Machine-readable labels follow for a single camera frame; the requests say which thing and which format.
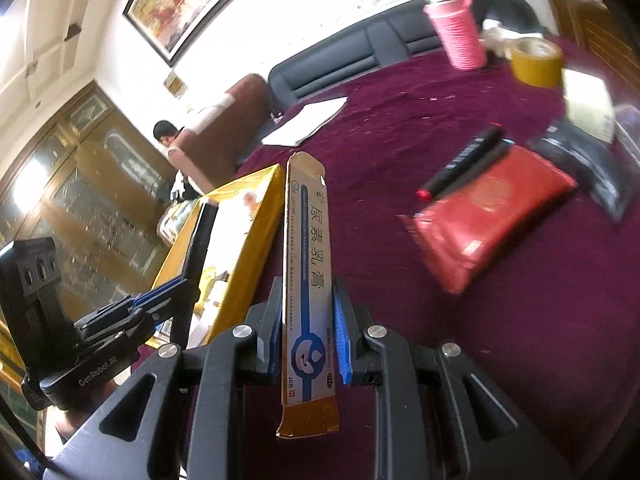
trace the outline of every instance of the printed logo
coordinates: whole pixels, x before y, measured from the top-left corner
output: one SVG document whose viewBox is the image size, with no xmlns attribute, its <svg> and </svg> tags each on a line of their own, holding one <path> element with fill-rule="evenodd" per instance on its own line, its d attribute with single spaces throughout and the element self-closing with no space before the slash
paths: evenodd
<svg viewBox="0 0 640 480">
<path fill-rule="evenodd" d="M 91 372 L 89 375 L 87 375 L 87 377 L 85 377 L 84 379 L 80 379 L 78 381 L 78 384 L 80 384 L 80 386 L 85 386 L 86 384 L 89 384 L 97 376 L 99 376 L 105 370 L 108 370 L 109 368 L 111 368 L 117 362 L 118 362 L 118 360 L 116 359 L 116 356 L 113 356 L 111 359 L 109 359 L 109 362 L 105 361 L 102 364 L 102 366 L 98 366 L 93 372 Z"/>
<path fill-rule="evenodd" d="M 483 211 L 495 213 L 500 209 L 511 194 L 511 185 L 500 178 L 486 178 L 478 181 L 471 192 L 471 203 Z"/>
<path fill-rule="evenodd" d="M 325 354 L 322 340 L 316 334 L 300 336 L 291 349 L 293 371 L 303 379 L 315 379 L 324 368 Z"/>
</svg>

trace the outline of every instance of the white paper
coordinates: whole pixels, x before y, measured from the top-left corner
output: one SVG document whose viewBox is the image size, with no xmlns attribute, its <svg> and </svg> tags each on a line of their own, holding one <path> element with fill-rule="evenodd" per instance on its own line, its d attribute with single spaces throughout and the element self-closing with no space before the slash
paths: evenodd
<svg viewBox="0 0 640 480">
<path fill-rule="evenodd" d="M 347 102 L 346 97 L 305 105 L 292 120 L 283 124 L 262 143 L 270 146 L 299 146 L 331 121 Z"/>
<path fill-rule="evenodd" d="M 607 86 L 592 75 L 562 70 L 566 116 L 590 136 L 609 144 L 615 133 L 615 114 Z"/>
</svg>

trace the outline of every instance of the yellow tape roll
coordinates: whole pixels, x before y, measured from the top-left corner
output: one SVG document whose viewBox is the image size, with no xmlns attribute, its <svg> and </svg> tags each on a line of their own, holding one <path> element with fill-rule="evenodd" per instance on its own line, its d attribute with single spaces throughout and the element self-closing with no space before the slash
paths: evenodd
<svg viewBox="0 0 640 480">
<path fill-rule="evenodd" d="M 511 70 L 519 81 L 553 88 L 562 81 L 562 50 L 540 38 L 520 38 L 511 43 Z"/>
</svg>

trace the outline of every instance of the wooden cabinet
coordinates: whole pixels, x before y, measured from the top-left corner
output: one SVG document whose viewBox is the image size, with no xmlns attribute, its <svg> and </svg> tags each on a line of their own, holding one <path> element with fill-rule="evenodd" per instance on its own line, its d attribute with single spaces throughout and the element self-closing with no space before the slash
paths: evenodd
<svg viewBox="0 0 640 480">
<path fill-rule="evenodd" d="M 46 177 L 25 210 L 16 182 L 30 164 Z M 126 294 L 149 290 L 167 247 L 156 225 L 175 170 L 94 84 L 43 128 L 0 189 L 0 246 L 53 236 L 60 297 L 76 320 Z"/>
<path fill-rule="evenodd" d="M 550 0 L 562 37 L 603 60 L 635 92 L 640 93 L 640 62 L 601 0 Z"/>
</svg>

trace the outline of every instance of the table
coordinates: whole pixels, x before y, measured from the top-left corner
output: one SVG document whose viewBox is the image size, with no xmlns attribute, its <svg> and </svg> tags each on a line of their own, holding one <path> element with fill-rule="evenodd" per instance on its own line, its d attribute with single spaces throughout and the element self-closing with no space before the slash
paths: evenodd
<svg viewBox="0 0 640 480">
<path fill-rule="evenodd" d="M 593 67 L 560 44 L 567 65 Z M 615 101 L 624 89 L 606 78 Z M 348 95 L 346 109 L 302 147 L 260 147 L 239 174 L 284 165 L 299 150 L 320 160 L 333 272 L 352 299 L 414 343 L 459 343 L 583 473 L 640 388 L 638 213 L 615 228 L 578 192 L 462 296 L 441 290 L 396 218 L 415 211 L 415 189 L 489 123 L 519 144 L 542 134 L 563 114 L 561 89 L 525 86 L 507 64 L 457 72 L 433 52 L 316 100 L 338 95 Z M 282 275 L 282 243 L 280 232 L 256 302 Z M 338 387 L 337 397 L 338 434 L 287 442 L 275 437 L 279 388 L 248 391 L 246 478 L 372 478 L 373 391 Z"/>
</svg>

